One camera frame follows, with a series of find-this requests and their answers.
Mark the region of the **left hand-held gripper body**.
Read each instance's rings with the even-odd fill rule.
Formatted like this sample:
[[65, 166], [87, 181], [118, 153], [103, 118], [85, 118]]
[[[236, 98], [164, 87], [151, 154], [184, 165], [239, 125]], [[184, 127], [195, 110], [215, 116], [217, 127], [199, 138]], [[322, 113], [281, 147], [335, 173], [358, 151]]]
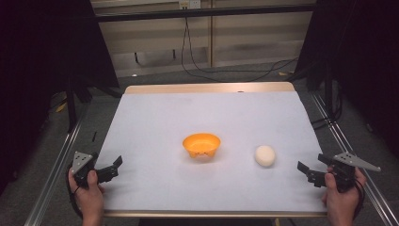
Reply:
[[94, 170], [98, 154], [75, 152], [72, 160], [72, 175], [78, 186], [88, 188], [88, 173]]

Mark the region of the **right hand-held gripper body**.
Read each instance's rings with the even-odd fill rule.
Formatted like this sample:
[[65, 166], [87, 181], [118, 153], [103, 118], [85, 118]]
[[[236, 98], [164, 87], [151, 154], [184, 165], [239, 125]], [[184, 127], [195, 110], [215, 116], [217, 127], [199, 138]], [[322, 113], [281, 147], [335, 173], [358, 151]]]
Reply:
[[355, 185], [355, 168], [380, 172], [375, 166], [351, 153], [335, 154], [327, 165], [332, 168], [339, 192], [346, 192]]

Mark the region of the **white round steamed bun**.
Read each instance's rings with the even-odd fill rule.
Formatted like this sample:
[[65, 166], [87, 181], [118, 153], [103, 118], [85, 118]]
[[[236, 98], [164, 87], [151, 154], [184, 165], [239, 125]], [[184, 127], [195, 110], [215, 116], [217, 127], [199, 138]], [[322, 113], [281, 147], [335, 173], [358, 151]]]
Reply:
[[276, 153], [270, 146], [259, 146], [255, 152], [255, 161], [263, 167], [271, 167], [276, 161]]

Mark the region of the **orange plastic bowl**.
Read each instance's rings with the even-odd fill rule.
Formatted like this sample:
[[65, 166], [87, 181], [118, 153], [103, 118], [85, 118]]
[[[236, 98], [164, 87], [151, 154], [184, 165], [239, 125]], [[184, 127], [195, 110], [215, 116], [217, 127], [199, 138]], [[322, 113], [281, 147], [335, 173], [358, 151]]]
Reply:
[[183, 140], [183, 147], [192, 158], [200, 155], [213, 157], [220, 144], [220, 138], [210, 133], [192, 134]]

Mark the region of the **person's left hand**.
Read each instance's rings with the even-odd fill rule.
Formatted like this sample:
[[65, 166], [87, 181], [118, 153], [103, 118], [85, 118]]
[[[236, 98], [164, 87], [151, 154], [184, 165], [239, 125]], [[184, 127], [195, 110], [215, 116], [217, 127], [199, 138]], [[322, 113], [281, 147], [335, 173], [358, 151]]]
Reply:
[[98, 176], [95, 170], [88, 173], [88, 188], [79, 188], [69, 170], [69, 184], [72, 194], [80, 205], [83, 220], [101, 219], [104, 215], [104, 189], [98, 185]]

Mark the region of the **person's right hand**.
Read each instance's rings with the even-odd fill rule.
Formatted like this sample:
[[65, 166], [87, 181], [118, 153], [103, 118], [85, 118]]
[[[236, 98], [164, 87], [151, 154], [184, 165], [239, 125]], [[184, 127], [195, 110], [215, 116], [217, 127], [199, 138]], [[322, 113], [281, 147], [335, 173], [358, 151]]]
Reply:
[[354, 221], [356, 213], [359, 211], [364, 200], [364, 187], [366, 177], [362, 172], [355, 168], [356, 185], [344, 193], [338, 191], [332, 169], [328, 169], [325, 174], [326, 192], [322, 197], [322, 202], [327, 207], [327, 219], [346, 218]]

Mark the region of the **black metal stand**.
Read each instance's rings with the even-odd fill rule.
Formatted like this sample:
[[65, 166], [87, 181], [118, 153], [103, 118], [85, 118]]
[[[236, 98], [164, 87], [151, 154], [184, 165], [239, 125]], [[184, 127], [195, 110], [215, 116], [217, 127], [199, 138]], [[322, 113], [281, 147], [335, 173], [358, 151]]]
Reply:
[[333, 74], [329, 63], [326, 63], [324, 87], [327, 119], [329, 121], [336, 121], [342, 115], [343, 97], [340, 88], [334, 90]]
[[73, 92], [73, 81], [69, 77], [67, 79], [66, 85], [66, 96], [67, 96], [67, 107], [68, 107], [68, 116], [69, 116], [69, 129], [68, 132], [71, 133], [75, 125], [77, 124], [77, 116], [75, 109], [75, 100], [74, 100], [74, 92]]

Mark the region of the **black curtain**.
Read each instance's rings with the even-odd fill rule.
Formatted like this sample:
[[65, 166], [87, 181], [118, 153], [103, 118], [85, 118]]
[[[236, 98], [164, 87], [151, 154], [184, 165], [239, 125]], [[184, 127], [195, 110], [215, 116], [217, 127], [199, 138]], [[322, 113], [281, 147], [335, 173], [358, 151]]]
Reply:
[[0, 0], [0, 195], [30, 155], [52, 96], [119, 85], [90, 0]]
[[295, 73], [330, 73], [399, 157], [399, 0], [316, 0]]

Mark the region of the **black horizontal bar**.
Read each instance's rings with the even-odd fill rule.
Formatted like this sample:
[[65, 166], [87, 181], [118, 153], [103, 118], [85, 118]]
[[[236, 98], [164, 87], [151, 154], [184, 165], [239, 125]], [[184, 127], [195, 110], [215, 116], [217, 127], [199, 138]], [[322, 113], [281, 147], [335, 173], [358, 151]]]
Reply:
[[177, 18], [197, 18], [212, 16], [231, 16], [249, 14], [291, 13], [314, 11], [315, 4], [277, 5], [245, 8], [202, 8], [202, 9], [176, 9], [167, 11], [150, 11], [137, 13], [107, 13], [97, 14], [94, 20], [98, 23], [144, 21]]

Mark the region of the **aluminium floor rail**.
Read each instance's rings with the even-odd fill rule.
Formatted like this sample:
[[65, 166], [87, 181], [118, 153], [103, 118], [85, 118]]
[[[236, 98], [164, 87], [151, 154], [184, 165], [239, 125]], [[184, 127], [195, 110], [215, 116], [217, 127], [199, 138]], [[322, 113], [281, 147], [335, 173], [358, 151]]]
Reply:
[[[340, 125], [327, 113], [327, 104], [321, 95], [317, 92], [311, 91], [310, 96], [314, 100], [315, 105], [322, 115], [323, 121], [327, 124], [328, 129], [334, 136], [342, 152], [356, 155], [356, 152], [344, 135]], [[369, 200], [373, 204], [376, 212], [379, 214], [385, 226], [399, 226], [399, 217], [393, 213], [388, 201], [382, 195], [375, 182], [371, 178], [369, 178], [367, 181], [365, 193], [367, 194]]]
[[82, 120], [79, 119], [71, 131], [67, 134], [67, 137], [61, 147], [61, 150], [57, 156], [56, 162], [54, 163], [51, 172], [37, 198], [32, 210], [30, 211], [24, 226], [40, 226], [45, 212], [49, 206], [50, 200], [56, 189], [56, 183], [63, 173], [63, 169], [66, 165], [67, 158], [71, 152], [72, 145], [74, 144], [81, 127]]

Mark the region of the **white wall socket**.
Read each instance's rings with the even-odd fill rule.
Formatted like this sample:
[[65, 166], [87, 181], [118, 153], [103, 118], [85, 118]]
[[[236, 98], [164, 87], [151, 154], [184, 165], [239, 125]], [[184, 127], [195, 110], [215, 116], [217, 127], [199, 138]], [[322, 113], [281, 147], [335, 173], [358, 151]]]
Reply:
[[199, 9], [201, 8], [200, 0], [179, 0], [180, 9]]

